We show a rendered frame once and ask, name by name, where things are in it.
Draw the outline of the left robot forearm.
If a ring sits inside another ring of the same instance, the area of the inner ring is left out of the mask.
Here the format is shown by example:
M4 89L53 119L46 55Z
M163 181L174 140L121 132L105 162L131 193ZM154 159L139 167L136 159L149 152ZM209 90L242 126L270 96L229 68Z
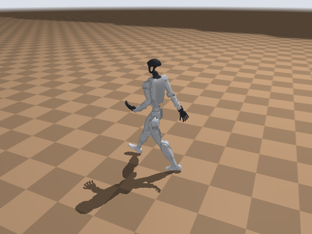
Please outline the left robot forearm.
M148 101L144 101L141 105L139 106L136 106L136 109L133 109L133 111L136 113L136 112L140 112L142 111L143 109L146 109L149 105L149 102Z

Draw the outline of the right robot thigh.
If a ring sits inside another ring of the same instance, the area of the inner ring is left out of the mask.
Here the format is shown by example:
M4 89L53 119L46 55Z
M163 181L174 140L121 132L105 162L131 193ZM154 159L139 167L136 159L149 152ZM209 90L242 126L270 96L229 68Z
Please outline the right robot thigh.
M144 135L145 136L150 136L151 133L150 133L150 130L149 130L149 120L151 120L152 117L151 117L151 112L149 113L149 115L147 116L146 120L145 120L145 123L144 123Z

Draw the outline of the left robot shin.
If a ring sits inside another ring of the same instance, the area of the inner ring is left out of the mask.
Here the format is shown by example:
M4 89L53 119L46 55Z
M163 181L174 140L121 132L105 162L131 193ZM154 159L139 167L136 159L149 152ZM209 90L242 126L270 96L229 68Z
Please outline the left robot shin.
M172 148L166 145L166 144L162 144L160 147L161 151L163 152L163 154L165 155L165 157L170 161L170 163L173 165L173 167L175 167L177 165L175 158L174 158L174 153L172 151Z

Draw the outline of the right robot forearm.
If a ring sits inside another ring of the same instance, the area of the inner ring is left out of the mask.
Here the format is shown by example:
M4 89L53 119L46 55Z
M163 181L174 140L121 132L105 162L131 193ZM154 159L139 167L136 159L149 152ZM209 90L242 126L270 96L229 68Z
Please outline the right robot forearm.
M180 110L180 109L181 109L180 103L178 102L178 100L177 100L175 94L173 95L173 97L171 97L171 100L172 100L172 102L174 103L174 106L175 106L178 110Z

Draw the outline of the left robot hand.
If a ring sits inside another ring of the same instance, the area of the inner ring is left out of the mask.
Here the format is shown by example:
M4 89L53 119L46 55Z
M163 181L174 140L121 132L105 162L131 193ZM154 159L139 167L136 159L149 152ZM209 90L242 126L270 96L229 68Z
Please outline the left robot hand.
M125 101L125 104L126 104L126 106L127 106L130 110L132 110L132 111L133 111L133 109L136 109L135 106L129 105L127 101Z

